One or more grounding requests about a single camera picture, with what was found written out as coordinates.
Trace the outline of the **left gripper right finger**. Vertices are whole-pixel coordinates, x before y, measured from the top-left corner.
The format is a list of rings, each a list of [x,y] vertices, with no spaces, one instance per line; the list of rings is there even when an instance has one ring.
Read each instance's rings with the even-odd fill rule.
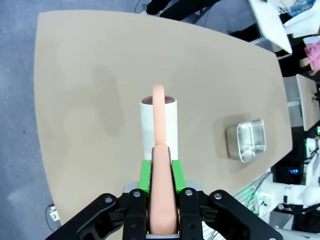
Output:
[[[282,235],[224,190],[188,187],[180,160],[171,162],[179,210],[179,238],[202,240],[202,223],[226,240],[280,240]]]

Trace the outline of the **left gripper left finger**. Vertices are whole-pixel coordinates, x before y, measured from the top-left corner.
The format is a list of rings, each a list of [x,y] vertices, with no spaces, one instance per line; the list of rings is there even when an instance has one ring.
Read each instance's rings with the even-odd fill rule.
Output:
[[[120,197],[103,193],[77,213],[48,240],[105,240],[123,228],[123,240],[145,240],[152,162],[143,160],[138,187]]]

